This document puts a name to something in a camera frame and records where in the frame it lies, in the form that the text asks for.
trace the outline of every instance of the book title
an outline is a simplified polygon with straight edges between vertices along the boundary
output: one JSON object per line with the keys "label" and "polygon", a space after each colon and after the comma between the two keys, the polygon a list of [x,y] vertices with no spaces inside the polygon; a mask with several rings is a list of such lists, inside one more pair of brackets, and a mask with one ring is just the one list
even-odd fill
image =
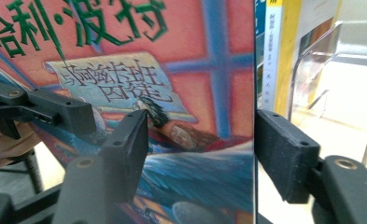
{"label": "book title", "polygon": [[[4,48],[9,57],[14,58],[26,55],[22,45],[39,51],[42,50],[40,41],[52,41],[65,60],[63,45],[56,32],[58,28],[55,26],[74,24],[75,27],[68,30],[76,33],[78,47],[98,45],[101,41],[122,46],[143,37],[154,42],[168,30],[162,15],[165,10],[162,0],[148,0],[137,5],[127,0],[108,0],[107,4],[102,4],[100,0],[63,0],[62,4],[61,12],[52,12],[52,16],[42,0],[33,0],[29,4],[14,0],[7,4],[9,18],[0,13],[0,48]],[[106,27],[106,20],[109,20],[109,17],[106,19],[106,10],[108,13],[113,12],[112,21],[115,27],[119,27],[114,28],[111,31],[113,33]]]}

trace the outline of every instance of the illustrated cover art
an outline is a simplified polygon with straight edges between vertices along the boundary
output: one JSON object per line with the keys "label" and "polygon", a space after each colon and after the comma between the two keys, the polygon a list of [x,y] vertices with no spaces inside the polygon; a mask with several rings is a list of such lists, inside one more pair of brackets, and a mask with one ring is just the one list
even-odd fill
{"label": "illustrated cover art", "polygon": [[65,166],[145,108],[136,223],[252,223],[253,1],[0,0],[0,81],[92,105],[95,139],[36,123]]}

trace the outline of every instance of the book spine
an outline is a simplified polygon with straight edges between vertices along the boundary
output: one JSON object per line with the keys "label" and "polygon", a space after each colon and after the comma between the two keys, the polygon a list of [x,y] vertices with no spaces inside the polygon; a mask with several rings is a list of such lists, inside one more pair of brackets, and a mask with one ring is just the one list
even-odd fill
{"label": "book spine", "polygon": [[274,111],[283,0],[267,0],[261,108]]}

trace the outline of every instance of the hand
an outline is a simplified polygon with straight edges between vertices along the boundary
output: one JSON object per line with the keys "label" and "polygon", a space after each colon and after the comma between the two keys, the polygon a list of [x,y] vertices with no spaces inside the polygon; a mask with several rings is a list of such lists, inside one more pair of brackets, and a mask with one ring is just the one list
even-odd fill
{"label": "hand", "polygon": [[16,123],[21,135],[18,140],[3,135],[0,132],[0,168],[11,163],[9,157],[18,157],[35,147],[40,138],[35,134],[29,123]]}

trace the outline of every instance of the book cover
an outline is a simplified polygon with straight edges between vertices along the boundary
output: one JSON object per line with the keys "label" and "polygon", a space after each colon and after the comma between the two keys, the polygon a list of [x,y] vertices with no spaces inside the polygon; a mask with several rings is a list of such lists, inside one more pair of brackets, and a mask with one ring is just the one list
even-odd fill
{"label": "book cover", "polygon": [[268,46],[268,55],[272,56],[264,56],[264,60],[268,60],[264,63],[264,73],[267,71],[267,76],[264,76],[262,85],[267,91],[262,93],[262,108],[283,116],[289,114],[294,64],[301,52],[332,27],[340,4],[340,0],[267,2],[265,37],[270,36],[270,32],[280,36],[277,36],[277,40],[273,36],[272,41],[268,42],[266,39],[264,43],[264,54]]}
{"label": "book cover", "polygon": [[[90,103],[101,135],[141,105],[163,115],[133,222],[251,223],[254,30],[251,1],[0,0],[0,81]],[[100,150],[35,128],[62,165]]]}

